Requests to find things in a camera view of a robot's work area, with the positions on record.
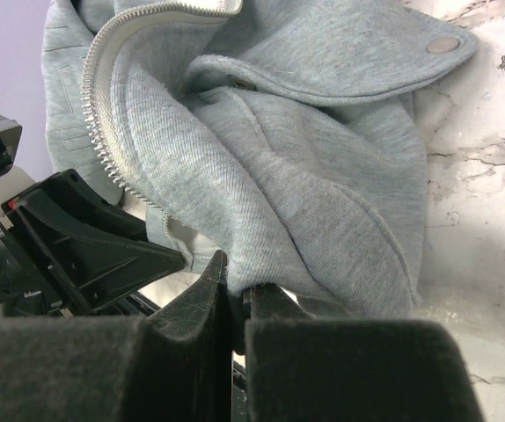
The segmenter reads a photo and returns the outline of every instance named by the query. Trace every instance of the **gray jacket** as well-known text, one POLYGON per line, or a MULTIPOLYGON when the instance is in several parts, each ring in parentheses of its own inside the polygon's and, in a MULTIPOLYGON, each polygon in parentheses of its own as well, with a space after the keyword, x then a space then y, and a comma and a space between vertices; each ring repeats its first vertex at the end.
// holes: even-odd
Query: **gray jacket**
POLYGON ((150 239, 194 271, 224 249, 234 294, 403 316, 427 180, 412 92, 476 47, 395 0, 55 0, 48 147, 108 201, 144 197, 150 239))

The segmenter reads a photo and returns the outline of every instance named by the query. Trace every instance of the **metal zipper teeth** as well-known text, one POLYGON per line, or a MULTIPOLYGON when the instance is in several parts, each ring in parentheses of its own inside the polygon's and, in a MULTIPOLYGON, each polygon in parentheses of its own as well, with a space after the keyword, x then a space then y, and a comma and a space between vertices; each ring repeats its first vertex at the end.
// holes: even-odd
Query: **metal zipper teeth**
MULTIPOLYGON (((94 145, 94 150, 98 152, 98 158, 104 165, 104 169, 108 177, 110 177, 116 185, 119 185, 120 187, 124 188, 126 192, 133 194, 135 197, 154 207, 159 206, 158 204, 155 204, 146 198, 143 194, 139 193, 136 188, 129 184, 128 178, 121 170, 121 165, 118 164, 118 161, 121 160, 121 158, 114 156, 109 144, 110 140, 106 138, 105 131, 102 130, 102 121, 98 108, 99 106, 109 107, 109 105, 99 105, 97 103, 98 99, 95 93, 95 85, 99 78, 98 67, 101 62, 105 60, 109 60, 111 63, 113 63, 115 60, 115 55, 113 57, 106 57, 106 43, 122 25, 125 25, 127 22, 133 19, 148 17, 149 15, 164 13, 168 11, 176 11, 186 13, 188 15, 194 15, 200 18, 227 19, 238 14, 239 10, 240 7, 232 12, 221 12, 212 9, 202 9, 196 6, 180 3, 137 6, 132 9, 128 9, 110 19, 96 34, 96 37, 94 38, 94 41, 88 50, 83 67, 81 101, 83 105, 84 121, 86 122, 89 136, 91 137, 91 142, 94 145)), ((150 25, 142 25, 141 28, 135 29, 124 39, 112 41, 118 43, 121 46, 131 35, 145 27, 150 27, 150 25)))

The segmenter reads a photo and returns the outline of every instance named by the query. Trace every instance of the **floor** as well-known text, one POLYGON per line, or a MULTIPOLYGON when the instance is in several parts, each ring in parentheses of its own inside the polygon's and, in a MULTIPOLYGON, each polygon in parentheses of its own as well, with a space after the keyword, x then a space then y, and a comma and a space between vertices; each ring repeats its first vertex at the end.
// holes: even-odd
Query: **floor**
MULTIPOLYGON (((505 0, 404 4, 480 39, 466 65, 415 94, 429 162, 424 303, 415 317, 451 332, 486 421, 505 422, 505 0)), ((145 292, 166 303, 193 279, 176 275, 145 292)))

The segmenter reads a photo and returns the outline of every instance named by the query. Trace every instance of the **folded fabric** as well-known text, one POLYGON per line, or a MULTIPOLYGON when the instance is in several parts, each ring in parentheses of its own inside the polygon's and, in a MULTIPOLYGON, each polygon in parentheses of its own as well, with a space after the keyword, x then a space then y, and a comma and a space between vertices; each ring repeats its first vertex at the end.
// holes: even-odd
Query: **folded fabric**
POLYGON ((406 315, 426 195, 412 92, 467 60, 475 38, 393 0, 213 3, 52 3, 55 168, 117 202, 105 164, 160 208, 151 240, 194 269, 227 252, 233 294, 276 283, 318 309, 406 315))

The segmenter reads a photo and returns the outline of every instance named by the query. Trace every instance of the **metal button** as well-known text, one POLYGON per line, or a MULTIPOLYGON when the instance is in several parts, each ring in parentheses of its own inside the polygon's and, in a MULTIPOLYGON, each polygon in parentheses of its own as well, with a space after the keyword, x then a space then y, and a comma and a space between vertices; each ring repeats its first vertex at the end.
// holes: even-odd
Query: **metal button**
POLYGON ((229 80, 231 81, 231 85, 233 85, 235 88, 239 88, 240 90, 256 90, 255 84, 251 84, 250 82, 239 79, 238 77, 230 76, 229 80))
POLYGON ((432 55, 441 55, 454 51, 460 45, 460 41, 455 38, 438 38, 427 45, 427 52, 432 55))

